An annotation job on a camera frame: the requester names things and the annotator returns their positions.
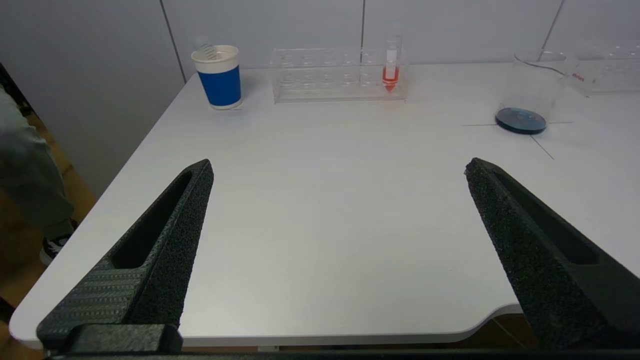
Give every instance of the gray pants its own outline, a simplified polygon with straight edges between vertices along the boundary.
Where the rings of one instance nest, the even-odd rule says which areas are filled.
[[[47,239],[73,231],[73,205],[47,142],[0,86],[0,188]]]

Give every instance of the white table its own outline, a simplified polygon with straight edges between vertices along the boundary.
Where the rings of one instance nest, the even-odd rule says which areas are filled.
[[[243,105],[218,112],[192,77],[20,304],[11,333],[40,347],[41,319],[202,158],[215,180],[185,346],[458,341],[519,312],[463,175],[474,156],[640,274],[640,95],[567,89],[552,118],[565,123],[534,139],[492,125],[509,68],[414,66],[406,101],[296,104],[273,104],[268,73],[244,70]]]

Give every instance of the blue label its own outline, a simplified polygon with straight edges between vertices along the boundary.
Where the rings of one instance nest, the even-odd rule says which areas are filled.
[[[198,75],[210,104],[226,106],[240,101],[240,66],[217,74],[199,72]]]

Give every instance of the gray wall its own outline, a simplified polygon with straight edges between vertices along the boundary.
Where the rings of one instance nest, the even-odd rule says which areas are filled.
[[[412,63],[510,61],[639,40],[639,13],[638,0],[2,0],[0,62],[100,195],[194,73],[198,35],[267,67],[274,47],[381,46],[400,22]]]
[[[158,0],[2,0],[0,62],[98,196],[184,85]]]

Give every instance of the clear plastic container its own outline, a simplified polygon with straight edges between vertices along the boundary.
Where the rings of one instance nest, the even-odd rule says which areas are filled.
[[[640,41],[578,41],[570,56],[571,86],[585,95],[640,91]]]
[[[547,127],[551,109],[566,81],[566,56],[551,51],[520,51],[513,56],[504,97],[495,121],[521,134]]]
[[[398,81],[383,82],[385,49],[275,49],[271,57],[275,102],[401,100],[406,56],[397,57]]]

